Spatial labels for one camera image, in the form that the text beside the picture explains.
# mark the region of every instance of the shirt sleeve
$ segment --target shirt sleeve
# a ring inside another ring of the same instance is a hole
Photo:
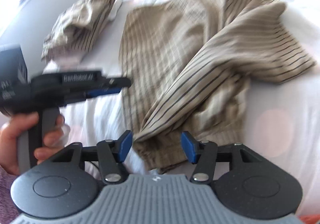
[[[19,213],[11,199],[10,188],[13,181],[16,179],[15,175],[8,174],[0,166],[0,223],[9,224]]]

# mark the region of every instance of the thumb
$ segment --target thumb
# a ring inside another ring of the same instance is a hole
[[[39,115],[37,112],[29,115],[19,114],[12,118],[9,124],[1,132],[2,141],[10,141],[16,139],[24,131],[30,129],[36,125],[39,121]]]

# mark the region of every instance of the gray ribbed panel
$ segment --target gray ribbed panel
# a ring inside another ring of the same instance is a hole
[[[190,183],[184,175],[130,175],[106,186],[86,210],[59,220],[20,215],[12,224],[301,224],[293,215],[253,220],[224,207],[209,186]]]

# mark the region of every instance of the metal screw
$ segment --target metal screw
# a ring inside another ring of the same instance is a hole
[[[196,173],[192,177],[193,177],[193,179],[195,181],[207,181],[207,180],[209,180],[209,176],[207,174],[205,174],[205,173],[202,173],[202,172]]]
[[[104,179],[108,182],[117,182],[120,181],[121,176],[117,173],[110,173],[106,175]]]

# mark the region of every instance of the orange fabric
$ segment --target orange fabric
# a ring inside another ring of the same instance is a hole
[[[318,224],[320,223],[320,215],[302,216],[300,217],[300,220],[305,224]]]

